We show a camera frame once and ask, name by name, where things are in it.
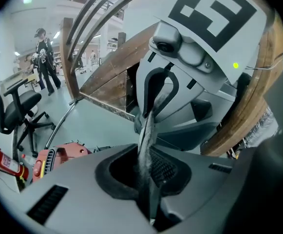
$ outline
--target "chair seat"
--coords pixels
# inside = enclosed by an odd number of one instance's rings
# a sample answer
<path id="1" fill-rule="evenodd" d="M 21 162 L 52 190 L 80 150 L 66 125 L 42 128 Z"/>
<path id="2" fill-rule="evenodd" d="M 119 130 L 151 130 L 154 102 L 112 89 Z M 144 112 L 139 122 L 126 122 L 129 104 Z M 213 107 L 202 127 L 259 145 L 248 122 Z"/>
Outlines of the chair seat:
<path id="1" fill-rule="evenodd" d="M 27 114 L 39 101 L 42 95 L 33 90 L 27 91 L 19 96 L 20 103 Z M 13 129 L 19 120 L 14 102 L 11 102 L 5 111 L 4 124 L 7 129 Z"/>

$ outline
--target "black cap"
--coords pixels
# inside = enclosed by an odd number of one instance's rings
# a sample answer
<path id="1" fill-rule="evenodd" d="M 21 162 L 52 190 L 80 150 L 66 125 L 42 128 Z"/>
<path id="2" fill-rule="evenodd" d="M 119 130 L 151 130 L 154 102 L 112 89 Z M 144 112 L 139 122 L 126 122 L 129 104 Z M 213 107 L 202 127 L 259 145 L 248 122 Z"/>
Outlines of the black cap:
<path id="1" fill-rule="evenodd" d="M 46 33 L 46 30 L 44 30 L 43 28 L 38 28 L 36 30 L 34 37 L 38 37 L 40 34 L 43 34 L 44 32 Z"/>

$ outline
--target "plastic wrap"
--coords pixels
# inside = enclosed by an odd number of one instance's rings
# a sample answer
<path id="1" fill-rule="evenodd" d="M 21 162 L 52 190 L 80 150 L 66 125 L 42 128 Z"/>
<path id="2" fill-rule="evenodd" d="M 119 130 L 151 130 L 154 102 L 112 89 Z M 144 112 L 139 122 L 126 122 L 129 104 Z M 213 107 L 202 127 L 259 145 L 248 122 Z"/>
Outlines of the plastic wrap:
<path id="1" fill-rule="evenodd" d="M 245 136 L 245 147 L 253 147 L 268 127 L 275 121 L 273 113 L 268 107 L 256 125 Z"/>

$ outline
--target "person in black clothes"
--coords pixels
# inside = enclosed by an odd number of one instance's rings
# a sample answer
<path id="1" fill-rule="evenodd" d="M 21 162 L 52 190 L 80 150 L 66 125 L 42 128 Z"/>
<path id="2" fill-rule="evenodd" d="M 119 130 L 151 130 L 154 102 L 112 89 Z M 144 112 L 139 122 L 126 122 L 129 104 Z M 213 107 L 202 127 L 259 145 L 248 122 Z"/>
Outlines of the person in black clothes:
<path id="1" fill-rule="evenodd" d="M 45 88 L 44 82 L 42 80 L 42 73 L 39 71 L 39 66 L 37 61 L 33 61 L 32 60 L 32 56 L 31 55 L 26 55 L 25 56 L 25 61 L 29 61 L 30 62 L 30 69 L 29 69 L 29 73 L 33 71 L 34 68 L 37 68 L 38 70 L 38 77 L 39 77 L 39 86 L 40 89 L 43 90 Z"/>
<path id="2" fill-rule="evenodd" d="M 51 95 L 54 92 L 54 88 L 49 80 L 48 74 L 52 77 L 57 89 L 61 86 L 61 82 L 53 69 L 53 48 L 49 38 L 46 37 L 46 31 L 43 28 L 37 29 L 34 37 L 38 37 L 36 53 L 39 55 L 39 71 L 45 78 L 48 95 Z"/>

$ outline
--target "floor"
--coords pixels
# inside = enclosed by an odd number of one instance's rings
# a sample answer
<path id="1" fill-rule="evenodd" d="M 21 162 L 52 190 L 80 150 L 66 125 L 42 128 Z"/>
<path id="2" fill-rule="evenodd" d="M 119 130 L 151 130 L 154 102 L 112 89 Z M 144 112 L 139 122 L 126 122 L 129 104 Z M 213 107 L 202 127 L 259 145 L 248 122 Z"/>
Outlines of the floor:
<path id="1" fill-rule="evenodd" d="M 89 75 L 90 74 L 83 74 L 77 76 L 79 86 L 87 80 Z M 46 111 L 50 118 L 46 119 L 43 117 L 39 122 L 52 121 L 57 125 L 62 116 L 70 108 L 69 102 L 71 98 L 67 87 L 62 83 L 62 87 L 59 90 L 55 89 L 55 92 L 50 96 L 48 96 L 47 89 L 42 90 L 40 93 L 42 94 L 42 99 L 38 103 L 37 115 Z M 24 126 L 20 127 L 18 136 L 20 136 L 23 128 Z M 35 130 L 33 138 L 37 152 L 44 149 L 51 133 L 52 130 L 50 127 Z M 133 122 L 83 99 L 79 101 L 75 108 L 69 113 L 50 146 L 79 141 L 91 150 L 96 146 L 117 146 L 137 143 L 138 139 L 139 135 L 134 132 Z M 28 138 L 23 141 L 22 146 L 24 150 L 23 152 L 19 152 L 20 161 L 29 166 L 21 158 L 22 153 L 26 155 L 31 154 Z"/>

